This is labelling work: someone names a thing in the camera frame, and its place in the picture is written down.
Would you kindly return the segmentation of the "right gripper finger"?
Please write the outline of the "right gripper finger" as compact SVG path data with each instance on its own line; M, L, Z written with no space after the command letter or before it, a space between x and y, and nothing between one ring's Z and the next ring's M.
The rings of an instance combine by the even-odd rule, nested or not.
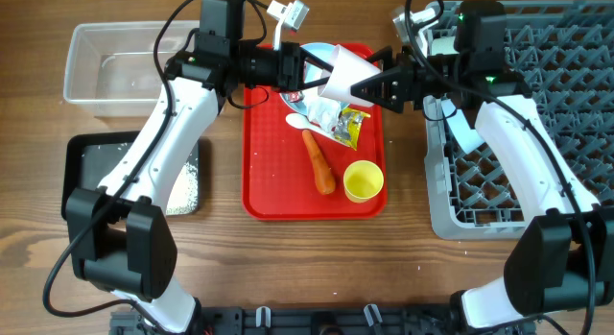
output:
M392 68L350 86L350 94L395 113L408 101L408 73Z
M375 64L381 71L387 71L395 66L404 64L407 60L407 46L402 46L398 53L395 53L391 46L387 46L366 58L367 62Z

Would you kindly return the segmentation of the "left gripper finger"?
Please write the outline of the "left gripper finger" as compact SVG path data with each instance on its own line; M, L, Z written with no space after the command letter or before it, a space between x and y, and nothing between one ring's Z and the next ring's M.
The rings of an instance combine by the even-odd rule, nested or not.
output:
M318 58L317 56L315 56L314 54L312 54L309 51L306 50L301 50L300 51L300 56L301 59L307 63L313 64L314 66L322 69L322 70L326 70L328 72L332 72L334 67L332 65L330 65L329 63L327 63L326 61Z
M299 91L303 91L310 88L317 88L319 86L326 85L329 81L331 73L327 70L307 70L301 71L298 74L298 86Z

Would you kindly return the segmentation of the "pink cup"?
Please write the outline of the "pink cup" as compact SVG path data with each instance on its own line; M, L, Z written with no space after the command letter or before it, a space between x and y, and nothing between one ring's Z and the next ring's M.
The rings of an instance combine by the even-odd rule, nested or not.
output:
M322 72L322 77L328 78L328 81L318 87L319 97L365 108L373 106L372 102L352 95L351 86L380 74L377 66L341 45L334 47L328 63L333 66L333 71Z

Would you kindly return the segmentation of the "light blue bowl with mushroom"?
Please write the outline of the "light blue bowl with mushroom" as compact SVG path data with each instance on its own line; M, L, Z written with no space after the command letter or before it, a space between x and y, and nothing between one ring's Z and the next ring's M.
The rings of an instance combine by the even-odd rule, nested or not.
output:
M454 36L434 38L430 46L430 56L436 55L456 55L458 51L455 49Z

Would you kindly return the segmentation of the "light blue bowl with rice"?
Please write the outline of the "light blue bowl with rice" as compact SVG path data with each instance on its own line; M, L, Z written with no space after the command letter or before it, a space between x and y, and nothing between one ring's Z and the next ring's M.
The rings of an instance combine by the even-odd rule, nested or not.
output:
M461 109L456 108L451 100L443 100L441 109L453 137L465 154L470 154L484 144L484 140L475 129L471 129Z

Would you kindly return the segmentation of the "yellow cup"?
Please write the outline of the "yellow cup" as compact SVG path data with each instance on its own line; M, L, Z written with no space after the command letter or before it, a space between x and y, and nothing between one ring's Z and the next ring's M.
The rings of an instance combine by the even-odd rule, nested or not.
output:
M377 196L384 187L384 173L374 162L358 160L343 173L346 197L353 203L365 203Z

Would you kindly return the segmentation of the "white rice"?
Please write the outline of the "white rice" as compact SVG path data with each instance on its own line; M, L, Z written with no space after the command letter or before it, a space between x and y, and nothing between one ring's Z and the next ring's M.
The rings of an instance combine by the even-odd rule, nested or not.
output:
M166 214L169 216L190 214L197 209L198 201L198 169L194 165L185 163L170 194Z

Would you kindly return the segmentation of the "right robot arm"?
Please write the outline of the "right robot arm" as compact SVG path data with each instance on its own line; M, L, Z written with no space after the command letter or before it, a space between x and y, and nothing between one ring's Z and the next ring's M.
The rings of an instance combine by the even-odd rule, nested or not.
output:
M474 129L498 159L526 228L504 272L450 300L449 328L480 334L581 309L589 331L597 307L613 300L613 210L577 179L544 128L523 76L505 61L507 16L491 0L460 5L454 53L429 55L423 33L442 10L403 11L399 54L377 53L380 74L351 86L362 100L394 112L406 103L456 93L477 116Z

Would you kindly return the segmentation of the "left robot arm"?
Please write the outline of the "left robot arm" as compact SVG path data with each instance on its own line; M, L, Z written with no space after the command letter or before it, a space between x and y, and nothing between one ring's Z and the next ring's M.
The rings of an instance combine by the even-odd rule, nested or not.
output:
M77 188L62 214L69 243L60 256L75 276L132 307L156 334L200 334L200 302L174 276L177 246L165 219L177 177L202 133L243 85L304 90L304 66L328 63L298 44L244 39L255 0L199 0L201 18L183 47L155 66L157 104L121 161L92 190Z

